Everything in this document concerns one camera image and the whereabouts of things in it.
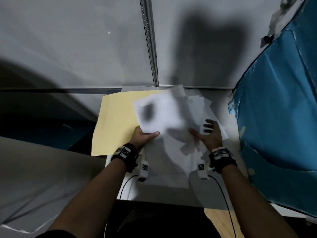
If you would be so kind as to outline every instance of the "left hand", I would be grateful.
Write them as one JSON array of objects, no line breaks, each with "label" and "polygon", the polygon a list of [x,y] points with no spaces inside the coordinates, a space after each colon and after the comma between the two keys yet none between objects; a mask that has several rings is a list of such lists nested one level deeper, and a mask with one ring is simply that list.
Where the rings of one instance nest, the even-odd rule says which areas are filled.
[{"label": "left hand", "polygon": [[135,127],[133,135],[131,140],[129,141],[130,144],[133,144],[136,149],[137,152],[140,153],[141,149],[151,140],[153,140],[154,138],[156,138],[157,136],[159,136],[159,132],[156,131],[154,133],[143,133],[143,131],[141,130],[140,126]]}]

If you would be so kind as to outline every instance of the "gray wall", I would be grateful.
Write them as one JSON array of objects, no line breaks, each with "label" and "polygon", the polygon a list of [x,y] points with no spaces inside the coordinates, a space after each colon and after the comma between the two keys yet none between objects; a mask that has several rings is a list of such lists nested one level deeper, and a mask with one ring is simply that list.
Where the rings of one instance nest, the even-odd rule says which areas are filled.
[{"label": "gray wall", "polygon": [[[59,214],[105,159],[0,137],[0,222],[34,231]],[[0,228],[0,237],[35,237]]]},{"label": "gray wall", "polygon": [[[152,0],[160,86],[234,88],[281,0]],[[281,22],[285,26],[298,0]]]},{"label": "gray wall", "polygon": [[0,89],[153,86],[139,0],[0,0],[0,42]]}]

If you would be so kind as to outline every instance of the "cable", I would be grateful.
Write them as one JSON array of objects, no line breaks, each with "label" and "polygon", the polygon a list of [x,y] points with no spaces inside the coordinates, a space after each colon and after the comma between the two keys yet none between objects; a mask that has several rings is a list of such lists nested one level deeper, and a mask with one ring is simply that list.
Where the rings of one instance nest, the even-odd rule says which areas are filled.
[{"label": "cable", "polygon": [[124,186],[123,186],[123,188],[122,188],[122,190],[121,190],[121,194],[120,194],[119,200],[121,200],[121,195],[122,195],[122,192],[123,192],[123,189],[124,189],[125,185],[128,183],[129,180],[131,180],[131,179],[132,179],[133,177],[135,177],[135,176],[138,176],[138,175],[133,175],[133,176],[131,176],[131,177],[126,181],[126,183],[124,184]]},{"label": "cable", "polygon": [[10,226],[7,226],[5,224],[2,224],[0,225],[0,228],[6,228],[6,229],[9,229],[9,230],[13,230],[13,231],[16,231],[16,232],[20,232],[20,233],[24,233],[24,234],[32,234],[32,233],[35,233],[37,232],[39,229],[41,229],[43,226],[45,226],[48,222],[50,222],[51,220],[55,219],[58,215],[54,216],[52,219],[49,219],[48,221],[46,221],[44,224],[42,224],[39,228],[37,228],[35,231],[32,231],[32,232],[29,232],[29,231],[25,231],[25,230],[21,230],[21,229],[14,229]]},{"label": "cable", "polygon": [[220,187],[220,184],[219,184],[218,181],[215,179],[215,177],[213,177],[213,176],[209,176],[209,177],[213,178],[213,179],[217,182],[217,184],[218,184],[218,186],[219,186],[219,188],[220,188],[220,190],[221,190],[222,196],[224,197],[224,201],[226,202],[226,205],[227,205],[227,208],[228,208],[228,212],[229,212],[229,216],[230,216],[230,220],[231,220],[233,232],[235,233],[235,238],[237,238],[236,230],[235,230],[235,227],[234,227],[234,225],[233,225],[232,217],[231,217],[231,214],[230,214],[230,210],[229,210],[229,206],[228,206],[226,197],[224,196],[224,192],[222,191],[222,188]]}]

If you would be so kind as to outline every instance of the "right hand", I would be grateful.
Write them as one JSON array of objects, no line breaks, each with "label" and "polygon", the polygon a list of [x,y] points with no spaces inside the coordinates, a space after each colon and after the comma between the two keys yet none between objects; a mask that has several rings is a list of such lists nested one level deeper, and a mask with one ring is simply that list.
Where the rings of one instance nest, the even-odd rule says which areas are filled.
[{"label": "right hand", "polygon": [[212,150],[215,148],[222,147],[221,131],[219,129],[218,123],[211,119],[206,119],[204,127],[208,128],[204,129],[205,133],[209,133],[208,135],[202,135],[192,128],[189,128],[188,131],[196,139],[201,140],[210,152],[212,152]]}]

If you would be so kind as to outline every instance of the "black wrist strap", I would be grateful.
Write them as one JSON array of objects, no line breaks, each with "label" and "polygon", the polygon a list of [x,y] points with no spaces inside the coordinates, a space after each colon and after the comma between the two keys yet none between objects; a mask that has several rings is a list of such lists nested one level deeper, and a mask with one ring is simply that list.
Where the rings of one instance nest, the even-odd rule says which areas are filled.
[{"label": "black wrist strap", "polygon": [[221,174],[222,169],[229,164],[237,166],[236,160],[225,147],[213,149],[209,155],[209,159],[209,167],[213,168],[213,171],[216,171],[219,174]]},{"label": "black wrist strap", "polygon": [[111,161],[115,158],[121,159],[126,166],[126,171],[132,173],[132,170],[137,166],[135,162],[138,158],[138,152],[133,144],[125,144],[119,147],[116,152],[114,152]]}]

